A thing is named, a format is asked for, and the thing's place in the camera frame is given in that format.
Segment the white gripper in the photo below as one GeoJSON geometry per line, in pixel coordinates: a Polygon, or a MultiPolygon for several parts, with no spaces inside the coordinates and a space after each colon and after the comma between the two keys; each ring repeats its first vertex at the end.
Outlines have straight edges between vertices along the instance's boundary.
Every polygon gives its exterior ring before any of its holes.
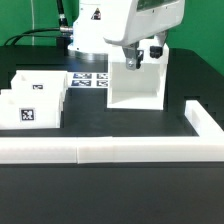
{"type": "Polygon", "coordinates": [[[150,57],[159,59],[163,55],[167,30],[181,23],[184,7],[185,0],[103,0],[103,38],[108,44],[128,45],[122,48],[126,68],[139,69],[144,51],[139,50],[135,42],[156,34],[150,57]]]}

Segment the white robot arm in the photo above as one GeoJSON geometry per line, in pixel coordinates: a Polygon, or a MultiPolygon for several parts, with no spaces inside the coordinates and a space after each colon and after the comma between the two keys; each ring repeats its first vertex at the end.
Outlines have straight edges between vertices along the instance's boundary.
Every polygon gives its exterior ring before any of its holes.
{"type": "Polygon", "coordinates": [[[168,30],[183,19],[185,0],[79,0],[68,49],[76,57],[103,60],[108,45],[121,46],[128,69],[139,69],[144,53],[140,42],[153,37],[151,58],[159,59],[168,30]]]}

